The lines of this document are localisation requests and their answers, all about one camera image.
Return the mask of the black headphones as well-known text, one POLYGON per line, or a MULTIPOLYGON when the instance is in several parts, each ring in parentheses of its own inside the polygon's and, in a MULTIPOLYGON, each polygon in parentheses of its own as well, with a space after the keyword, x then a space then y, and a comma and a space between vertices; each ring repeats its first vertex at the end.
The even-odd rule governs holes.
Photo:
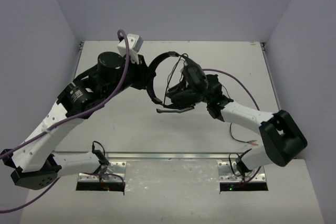
POLYGON ((146 91, 151 101, 159 106, 157 113, 184 113, 195 108, 195 106, 186 109, 169 109, 170 98, 167 97, 169 88, 178 84, 182 80, 182 69, 186 65, 186 53, 175 51, 164 52, 150 63, 150 68, 154 71, 154 77, 147 86, 146 91))

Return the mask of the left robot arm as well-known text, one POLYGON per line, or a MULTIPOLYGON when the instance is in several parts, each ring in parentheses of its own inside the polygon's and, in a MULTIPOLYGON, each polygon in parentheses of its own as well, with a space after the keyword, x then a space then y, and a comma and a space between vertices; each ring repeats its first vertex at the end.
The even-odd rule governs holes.
POLYGON ((78 74, 60 93, 51 110, 28 139, 13 149, 4 149, 1 160, 13 168, 14 185, 43 189, 59 178, 85 173, 103 176, 110 163, 101 150, 82 154, 57 154, 56 147, 77 126, 102 109, 113 97, 132 87, 145 89, 155 75, 143 55, 132 61, 128 55, 103 52, 97 63, 78 74))

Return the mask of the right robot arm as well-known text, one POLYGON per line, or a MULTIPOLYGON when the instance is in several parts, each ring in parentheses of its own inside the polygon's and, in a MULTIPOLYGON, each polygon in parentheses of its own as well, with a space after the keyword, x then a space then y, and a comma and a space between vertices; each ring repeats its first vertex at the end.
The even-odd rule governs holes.
POLYGON ((237 124, 260 135, 261 146, 244 151, 236 158, 236 169, 241 177, 268 164, 285 167, 308 146, 287 111, 263 112, 239 104, 223 94, 223 86, 216 74, 205 74, 192 60, 187 61, 182 75, 180 82, 166 92, 174 106, 184 109, 204 102, 212 118, 237 124))

